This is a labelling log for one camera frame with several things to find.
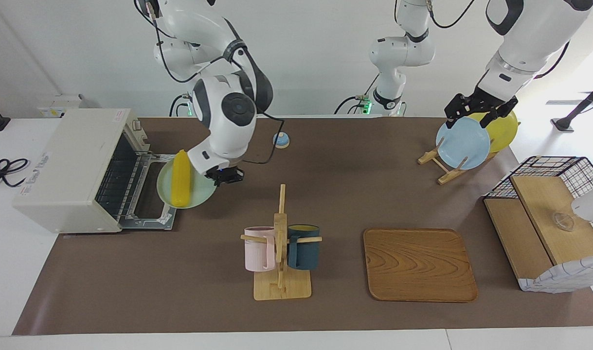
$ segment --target mug rack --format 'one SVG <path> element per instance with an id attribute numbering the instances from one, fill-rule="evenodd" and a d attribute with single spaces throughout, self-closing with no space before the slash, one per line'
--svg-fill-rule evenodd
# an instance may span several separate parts
<path id="1" fill-rule="evenodd" d="M 272 271 L 255 272 L 253 277 L 253 298 L 257 301 L 300 299 L 311 297 L 311 276 L 309 270 L 295 270 L 288 266 L 288 215 L 285 213 L 286 186 L 281 184 L 279 212 L 274 215 L 275 261 Z M 267 243 L 264 237 L 241 235 L 241 240 Z M 298 243 L 321 242 L 322 237 L 300 238 Z"/>

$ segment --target mug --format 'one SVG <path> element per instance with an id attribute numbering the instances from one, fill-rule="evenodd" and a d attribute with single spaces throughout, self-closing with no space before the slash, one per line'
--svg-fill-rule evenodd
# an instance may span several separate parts
<path id="1" fill-rule="evenodd" d="M 320 227 L 314 225 L 288 226 L 288 266 L 296 270 L 314 270 L 318 267 L 320 242 L 296 243 L 299 238 L 318 237 Z"/>
<path id="2" fill-rule="evenodd" d="M 267 242 L 245 241 L 245 268 L 253 272 L 265 272 L 276 267 L 274 252 L 274 228 L 259 226 L 245 228 L 245 235 L 265 237 Z"/>

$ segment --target dark green mug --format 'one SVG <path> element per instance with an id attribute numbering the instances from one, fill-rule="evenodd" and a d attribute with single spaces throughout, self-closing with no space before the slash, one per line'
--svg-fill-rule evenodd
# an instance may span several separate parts
<path id="1" fill-rule="evenodd" d="M 296 243 L 299 238 L 319 237 L 320 227 L 298 224 L 288 226 L 288 266 L 296 270 L 314 270 L 318 267 L 320 242 Z"/>

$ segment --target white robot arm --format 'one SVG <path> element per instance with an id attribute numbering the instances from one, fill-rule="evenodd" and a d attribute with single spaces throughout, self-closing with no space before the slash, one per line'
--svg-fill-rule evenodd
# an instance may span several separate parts
<path id="1" fill-rule="evenodd" d="M 188 151 L 192 165 L 217 186 L 241 181 L 244 173 L 236 164 L 247 151 L 256 114 L 272 102 L 270 81 L 232 24 L 212 9 L 214 0 L 168 0 L 161 5 L 144 1 L 149 13 L 162 14 L 166 29 L 176 38 L 159 42 L 156 60 L 187 84 L 190 104 L 210 130 L 208 138 Z M 221 58 L 236 71 L 214 76 L 201 71 L 184 79 L 200 71 L 200 64 Z"/>
<path id="2" fill-rule="evenodd" d="M 593 0 L 490 0 L 487 19 L 503 35 L 503 43 L 474 93 L 469 97 L 459 93 L 445 108 L 448 128 L 475 112 L 488 112 L 481 121 L 483 128 L 508 115 L 517 104 L 517 91 L 570 40 L 592 6 Z"/>
<path id="3" fill-rule="evenodd" d="M 398 110 L 407 83 L 401 67 L 424 66 L 434 58 L 434 44 L 428 37 L 427 1 L 401 0 L 396 11 L 397 24 L 405 36 L 379 38 L 370 49 L 370 60 L 380 72 L 372 93 L 372 113 L 376 114 L 392 115 Z"/>

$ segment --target table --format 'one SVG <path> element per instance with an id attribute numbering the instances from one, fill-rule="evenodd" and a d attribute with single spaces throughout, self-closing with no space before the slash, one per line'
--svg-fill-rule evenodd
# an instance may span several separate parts
<path id="1" fill-rule="evenodd" d="M 195 123 L 153 119 L 144 126 L 154 152 L 174 153 L 205 137 Z M 545 295 L 517 286 L 478 200 L 516 165 L 509 150 L 443 187 L 436 184 L 437 167 L 416 164 L 440 125 L 427 118 L 290 120 L 288 149 L 267 166 L 243 165 L 245 182 L 180 211 L 173 232 L 58 237 L 15 334 L 593 325 L 590 290 Z M 275 128 L 259 122 L 247 157 L 267 155 Z M 288 184 L 290 222 L 322 228 L 321 267 L 312 273 L 312 298 L 256 303 L 238 237 L 246 226 L 271 222 L 281 182 Z M 456 229 L 478 301 L 374 301 L 360 244 L 363 229 L 372 227 Z M 227 258 L 217 261 L 219 253 Z M 287 316 L 278 322 L 276 314 Z"/>
<path id="2" fill-rule="evenodd" d="M 13 119 L 0 132 L 0 159 L 36 161 L 60 119 Z M 18 182 L 30 172 L 9 176 Z M 56 236 L 11 207 L 18 189 L 0 184 L 0 336 L 11 334 Z"/>

